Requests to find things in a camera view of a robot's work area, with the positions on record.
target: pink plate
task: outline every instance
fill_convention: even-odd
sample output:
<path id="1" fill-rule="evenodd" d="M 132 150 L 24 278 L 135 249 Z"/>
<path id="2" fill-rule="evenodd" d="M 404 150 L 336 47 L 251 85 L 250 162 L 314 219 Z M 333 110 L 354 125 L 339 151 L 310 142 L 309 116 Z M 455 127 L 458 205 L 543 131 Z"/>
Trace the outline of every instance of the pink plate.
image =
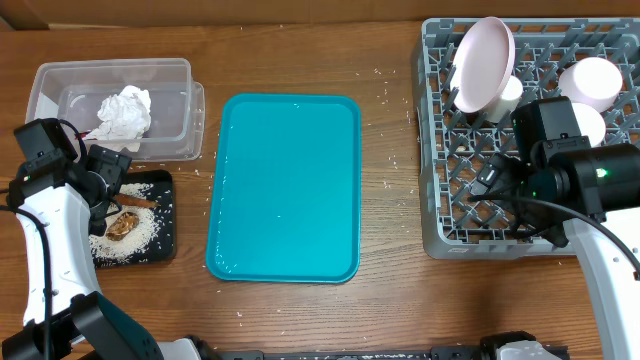
<path id="1" fill-rule="evenodd" d="M 459 87 L 453 102 L 456 107 L 472 113 L 497 100 L 511 76 L 515 53 L 513 34 L 500 19 L 487 17 L 475 23 L 453 60 Z"/>

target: white cup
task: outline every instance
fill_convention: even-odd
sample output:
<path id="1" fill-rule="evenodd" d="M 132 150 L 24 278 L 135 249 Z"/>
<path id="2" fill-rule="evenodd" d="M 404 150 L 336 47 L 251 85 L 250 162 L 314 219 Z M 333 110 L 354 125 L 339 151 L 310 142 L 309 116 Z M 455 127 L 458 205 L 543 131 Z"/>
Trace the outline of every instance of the white cup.
<path id="1" fill-rule="evenodd" d="M 500 97 L 484 109 L 488 114 L 487 121 L 497 124 L 502 120 L 504 114 L 515 110 L 522 97 L 522 90 L 522 82 L 512 75 Z"/>
<path id="2" fill-rule="evenodd" d="M 590 57 L 578 61 L 560 75 L 558 87 L 571 102 L 606 111 L 622 88 L 622 75 L 609 60 Z"/>
<path id="3" fill-rule="evenodd" d="M 607 126 L 600 113 L 589 105 L 571 103 L 573 113 L 578 120 L 578 127 L 582 136 L 589 137 L 591 147 L 598 147 L 607 132 Z"/>

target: teal tray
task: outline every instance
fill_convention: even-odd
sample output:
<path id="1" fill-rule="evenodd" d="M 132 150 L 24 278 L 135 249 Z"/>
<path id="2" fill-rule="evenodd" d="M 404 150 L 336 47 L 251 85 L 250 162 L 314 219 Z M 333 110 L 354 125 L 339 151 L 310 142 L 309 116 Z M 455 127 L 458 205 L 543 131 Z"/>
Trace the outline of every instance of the teal tray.
<path id="1" fill-rule="evenodd" d="M 342 96 L 224 107 L 206 264 L 222 280 L 341 283 L 360 263 L 360 110 Z"/>

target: clear plastic container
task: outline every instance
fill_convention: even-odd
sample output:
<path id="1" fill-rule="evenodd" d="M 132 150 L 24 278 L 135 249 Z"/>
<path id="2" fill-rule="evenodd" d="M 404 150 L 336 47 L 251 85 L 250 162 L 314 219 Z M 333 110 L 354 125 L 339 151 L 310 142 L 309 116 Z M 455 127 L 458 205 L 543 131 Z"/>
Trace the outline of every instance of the clear plastic container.
<path id="1" fill-rule="evenodd" d="M 93 130 L 101 124 L 97 113 L 102 101 L 127 85 L 149 90 L 149 130 L 142 139 L 87 140 L 87 145 L 140 143 L 137 152 L 122 150 L 137 161 L 196 159 L 204 134 L 204 89 L 191 78 L 185 59 L 43 64 L 31 89 L 26 122 L 54 117 L 68 120 L 80 132 Z"/>

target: wooden table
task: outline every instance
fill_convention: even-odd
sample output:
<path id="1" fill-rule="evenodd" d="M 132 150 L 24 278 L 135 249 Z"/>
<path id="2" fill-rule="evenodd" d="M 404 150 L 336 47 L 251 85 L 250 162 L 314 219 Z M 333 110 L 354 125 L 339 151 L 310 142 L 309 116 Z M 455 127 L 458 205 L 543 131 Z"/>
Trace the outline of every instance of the wooden table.
<path id="1" fill-rule="evenodd" d="M 23 161 L 12 130 L 24 123 L 42 63 L 183 57 L 205 88 L 203 156 L 142 169 L 174 175 L 177 256 L 168 264 L 98 271 L 104 294 L 156 340 L 197 334 L 219 350 L 404 350 L 477 344 L 485 335 L 526 330 L 543 343 L 568 345 L 575 358 L 600 357 L 575 258 L 445 261 L 425 254 L 410 101 L 409 57 L 419 33 L 418 22 L 2 33 L 0 187 Z M 224 283 L 204 267 L 209 217 L 203 213 L 222 107 L 241 92 L 340 94 L 359 104 L 362 255 L 348 283 Z M 3 213 L 0 227 L 4 339 L 21 329 L 28 277 L 18 221 Z M 78 353 L 89 350 L 80 346 Z"/>

